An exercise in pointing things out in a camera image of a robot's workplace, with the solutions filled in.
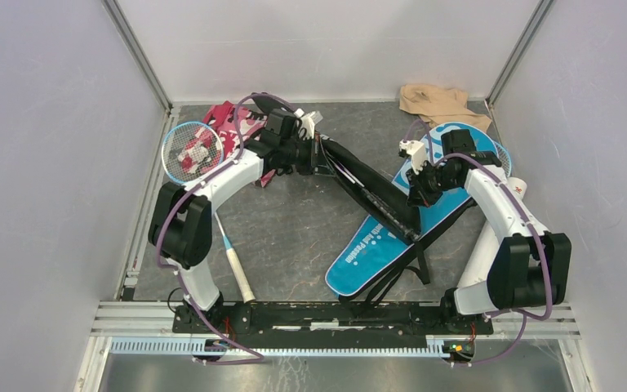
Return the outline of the black Crossway racket cover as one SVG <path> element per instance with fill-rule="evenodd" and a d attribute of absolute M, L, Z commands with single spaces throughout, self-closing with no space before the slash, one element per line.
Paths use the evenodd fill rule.
<path fill-rule="evenodd" d="M 288 175 L 283 166 L 281 148 L 289 140 L 298 137 L 300 120 L 294 110 L 273 97 L 258 96 L 254 99 L 258 109 L 267 116 L 265 125 L 256 132 L 258 138 L 250 139 L 245 148 L 264 160 L 264 172 L 275 170 L 279 176 Z M 336 166 L 338 176 L 331 176 L 340 187 L 366 212 L 379 221 L 405 244 L 420 240 L 421 221 L 418 207 L 407 205 L 407 196 L 390 180 L 367 165 L 337 141 L 315 132 L 313 138 L 323 138 L 328 157 Z"/>

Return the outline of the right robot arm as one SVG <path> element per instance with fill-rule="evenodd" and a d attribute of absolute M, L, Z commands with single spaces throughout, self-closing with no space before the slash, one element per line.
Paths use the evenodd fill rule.
<path fill-rule="evenodd" d="M 411 206 L 434 205 L 442 194 L 462 188 L 481 208 L 498 249 L 486 278 L 451 289 L 438 314 L 441 327 L 462 332 L 472 315 L 489 317 L 515 311 L 544 321 L 565 296 L 571 241 L 541 224 L 509 186 L 498 153 L 479 151 L 467 129 L 442 134 L 442 157 L 432 161 L 431 144 L 402 140 L 399 153 L 407 171 Z"/>

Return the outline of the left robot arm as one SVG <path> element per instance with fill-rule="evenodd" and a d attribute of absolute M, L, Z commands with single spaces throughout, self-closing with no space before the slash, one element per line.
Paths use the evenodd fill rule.
<path fill-rule="evenodd" d="M 192 320 L 203 332 L 215 332 L 224 322 L 216 305 L 222 295 L 205 261 L 216 211 L 269 172 L 313 173 L 315 127 L 321 120 L 317 111 L 273 109 L 252 135 L 238 135 L 231 153 L 203 122 L 180 124 L 167 135 L 169 147 L 179 151 L 173 162 L 163 164 L 170 181 L 158 194 L 148 238 L 159 266 L 177 275 L 185 301 L 194 308 Z"/>

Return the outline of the white shuttlecock tube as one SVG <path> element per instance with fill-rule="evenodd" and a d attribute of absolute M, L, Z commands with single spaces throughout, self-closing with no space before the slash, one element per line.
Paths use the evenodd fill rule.
<path fill-rule="evenodd" d="M 518 201 L 523 200 L 527 190 L 527 183 L 524 180 L 511 176 L 507 179 L 507 186 Z M 494 229 L 487 219 L 457 287 L 469 287 L 480 282 L 485 282 L 499 246 L 500 240 L 497 238 Z"/>

